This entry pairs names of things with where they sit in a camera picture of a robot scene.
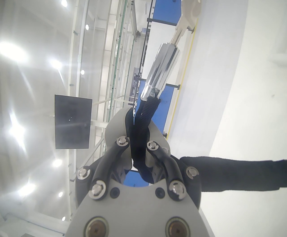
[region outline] screw head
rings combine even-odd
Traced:
[[[190,179],[193,179],[196,175],[199,175],[199,172],[196,168],[189,166],[186,169],[186,174]]]
[[[173,187],[172,187],[172,191],[175,193],[175,194],[182,194],[183,193],[183,187],[180,185],[180,184],[174,184]]]
[[[94,195],[94,196],[98,196],[100,193],[101,193],[101,191],[103,190],[103,186],[102,185],[100,185],[100,184],[95,184],[93,187],[92,187],[92,194]]]
[[[90,170],[90,169],[87,170],[87,169],[85,169],[84,167],[82,167],[82,168],[80,168],[80,169],[78,170],[78,172],[77,172],[77,178],[78,178],[79,180],[84,180],[84,179],[86,179],[86,178],[90,175],[90,173],[91,173],[91,170]]]
[[[159,187],[156,189],[156,196],[159,198],[159,199],[162,199],[165,197],[165,191],[163,188]]]
[[[117,139],[117,144],[120,146],[120,147],[124,147],[126,145],[128,145],[128,142],[127,142],[127,139],[125,136],[121,136]]]
[[[103,217],[95,217],[88,222],[84,237],[107,237],[109,226]]]
[[[180,221],[174,221],[169,225],[168,234],[170,237],[187,237],[186,226]]]
[[[167,237],[190,237],[189,226],[184,219],[173,217],[169,219],[165,230]]]
[[[120,137],[120,138],[119,138],[119,143],[120,143],[121,145],[124,145],[126,141],[127,141],[127,140],[126,140],[124,137]]]
[[[148,142],[148,148],[151,151],[156,151],[158,149],[158,145],[154,141],[149,141]]]
[[[92,189],[89,191],[89,197],[92,199],[100,199],[106,191],[106,184],[102,180],[97,180],[96,184],[93,185]]]
[[[110,197],[117,198],[120,195],[120,190],[117,187],[114,187],[110,190]]]
[[[177,194],[179,196],[179,200],[184,199],[186,196],[186,187],[178,180],[174,180],[169,184],[169,190]]]
[[[88,237],[105,237],[106,226],[102,221],[94,221],[88,228]]]

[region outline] gray metal plate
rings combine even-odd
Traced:
[[[120,189],[116,199],[110,197],[113,187]],[[156,188],[164,189],[166,195],[159,199]],[[166,181],[142,188],[124,186],[110,181],[109,192],[101,201],[84,198],[67,230],[66,237],[84,236],[84,228],[93,217],[104,217],[109,224],[109,236],[116,237],[165,237],[165,226],[172,217],[181,217],[189,225],[191,237],[209,237],[203,220],[187,196],[180,202],[167,194]]]

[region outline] silver metal rod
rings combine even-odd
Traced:
[[[162,44],[148,74],[141,99],[147,101],[149,96],[159,98],[163,92],[170,72],[178,59],[179,49],[172,43]]]

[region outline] small screw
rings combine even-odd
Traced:
[[[148,142],[148,148],[151,150],[151,151],[156,151],[158,149],[158,145],[154,142],[154,141],[149,141]]]
[[[86,178],[90,175],[90,173],[91,173],[91,170],[90,170],[90,169],[87,170],[87,169],[85,169],[84,167],[82,167],[82,168],[80,168],[80,169],[78,170],[78,172],[77,172],[77,178],[78,178],[79,180],[84,180],[84,179],[86,179]]]
[[[169,190],[179,196],[179,200],[182,200],[186,196],[186,188],[184,184],[178,180],[174,180],[169,184]]]
[[[96,184],[93,185],[89,191],[89,197],[92,199],[100,199],[106,192],[106,184],[102,180],[97,180]]]
[[[117,187],[114,187],[110,191],[111,198],[117,198],[120,195],[120,190]]]
[[[127,140],[124,137],[119,138],[119,143],[124,145]]]
[[[95,184],[93,187],[92,187],[92,194],[94,195],[94,196],[98,196],[100,193],[101,193],[101,191],[103,190],[103,186],[102,185],[100,185],[100,184]]]
[[[117,139],[117,144],[120,146],[120,147],[124,147],[126,145],[128,145],[128,142],[127,142],[127,139],[125,136],[121,136]]]
[[[157,188],[156,189],[156,196],[159,198],[159,199],[162,199],[165,197],[165,191],[163,188]]]
[[[199,172],[196,168],[189,166],[186,169],[186,174],[190,179],[193,179],[196,175],[199,175]]]

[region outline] white wall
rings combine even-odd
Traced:
[[[236,71],[247,2],[202,2],[186,74],[168,133],[171,152],[179,158],[210,153]]]
[[[210,156],[286,159],[287,67],[269,60],[286,10],[285,0],[249,0],[234,81]],[[215,236],[287,233],[287,188],[203,193],[201,208]]]

